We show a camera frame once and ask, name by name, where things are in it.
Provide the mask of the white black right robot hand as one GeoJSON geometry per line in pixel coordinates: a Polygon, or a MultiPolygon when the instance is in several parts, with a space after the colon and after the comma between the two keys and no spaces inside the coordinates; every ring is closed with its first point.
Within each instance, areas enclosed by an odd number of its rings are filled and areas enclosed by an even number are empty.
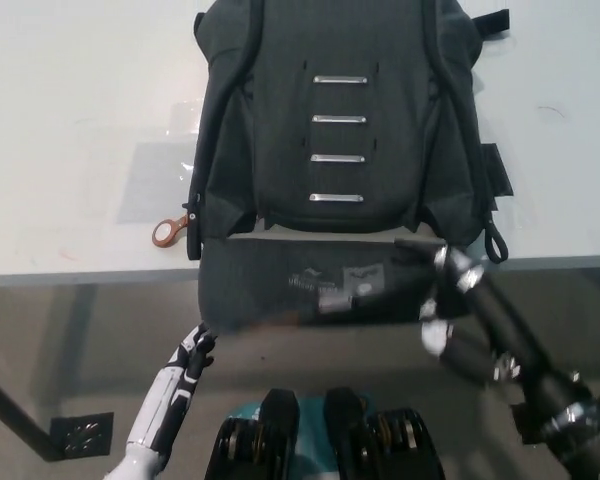
{"type": "Polygon", "coordinates": [[[469,307],[490,341],[485,348],[440,317],[436,295],[421,307],[423,345],[474,382],[519,385],[524,401],[511,409],[525,442],[548,443],[600,427],[600,407],[590,390],[554,368],[528,325],[480,264],[440,242],[397,239],[395,245],[432,265],[439,285],[453,290],[469,307]]]}

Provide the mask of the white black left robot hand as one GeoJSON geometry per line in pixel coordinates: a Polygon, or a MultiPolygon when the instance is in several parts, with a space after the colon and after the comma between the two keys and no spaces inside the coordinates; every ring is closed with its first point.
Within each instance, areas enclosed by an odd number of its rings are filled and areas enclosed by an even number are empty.
{"type": "Polygon", "coordinates": [[[203,370],[213,363],[216,337],[205,323],[196,326],[177,346],[156,375],[127,439],[168,456],[189,410],[203,370]]]}

